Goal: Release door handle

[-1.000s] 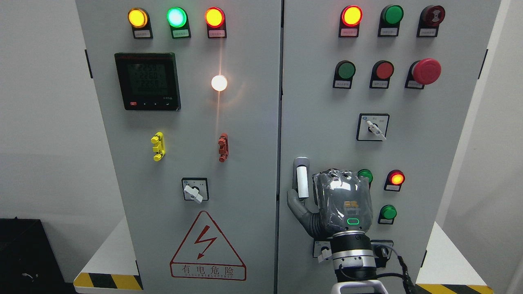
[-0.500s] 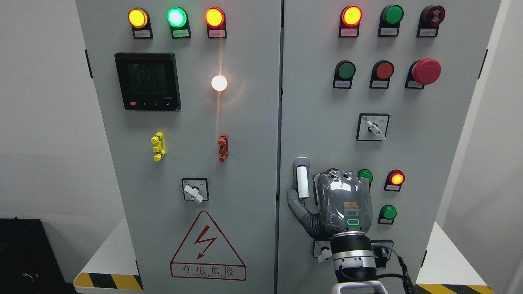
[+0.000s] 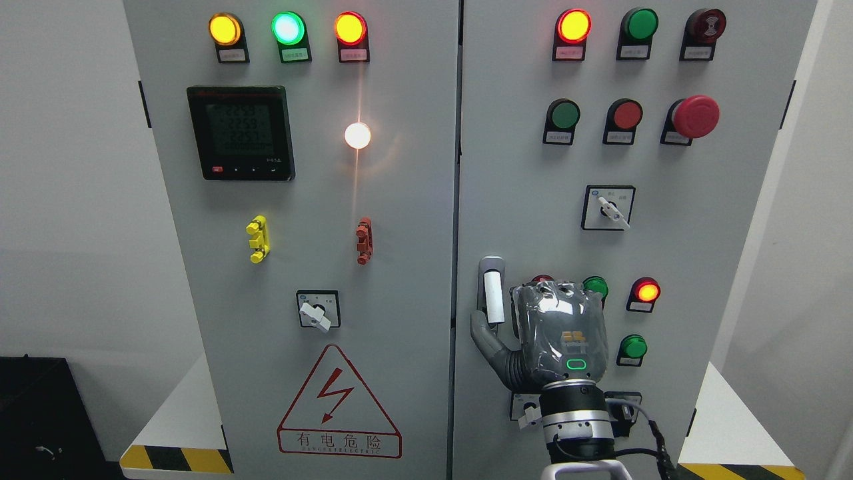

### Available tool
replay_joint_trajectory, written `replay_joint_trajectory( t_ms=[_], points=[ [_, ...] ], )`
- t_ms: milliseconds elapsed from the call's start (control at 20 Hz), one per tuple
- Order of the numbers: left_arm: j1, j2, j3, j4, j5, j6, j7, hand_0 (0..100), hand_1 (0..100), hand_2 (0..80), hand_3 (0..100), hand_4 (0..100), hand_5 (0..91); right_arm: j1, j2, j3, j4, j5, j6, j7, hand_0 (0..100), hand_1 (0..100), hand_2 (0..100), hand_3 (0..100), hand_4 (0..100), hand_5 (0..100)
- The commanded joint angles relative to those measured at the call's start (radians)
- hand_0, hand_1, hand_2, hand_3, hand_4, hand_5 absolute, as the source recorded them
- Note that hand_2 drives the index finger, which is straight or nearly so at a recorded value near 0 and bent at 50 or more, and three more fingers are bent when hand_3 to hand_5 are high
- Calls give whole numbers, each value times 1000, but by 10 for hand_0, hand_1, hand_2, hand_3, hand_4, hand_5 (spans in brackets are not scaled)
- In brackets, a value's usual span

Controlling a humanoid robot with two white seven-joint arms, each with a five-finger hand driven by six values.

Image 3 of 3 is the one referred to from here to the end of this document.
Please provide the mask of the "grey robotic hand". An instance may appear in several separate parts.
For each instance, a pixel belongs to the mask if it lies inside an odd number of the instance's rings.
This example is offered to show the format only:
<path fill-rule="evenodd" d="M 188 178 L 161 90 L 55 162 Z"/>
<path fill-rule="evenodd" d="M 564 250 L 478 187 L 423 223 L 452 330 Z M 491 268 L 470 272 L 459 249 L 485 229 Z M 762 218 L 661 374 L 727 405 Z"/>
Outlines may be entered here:
<path fill-rule="evenodd" d="M 600 292 L 544 280 L 516 286 L 510 295 L 519 350 L 500 340 L 486 313 L 475 311 L 470 323 L 474 344 L 507 389 L 536 394 L 560 381 L 603 379 L 608 343 Z"/>

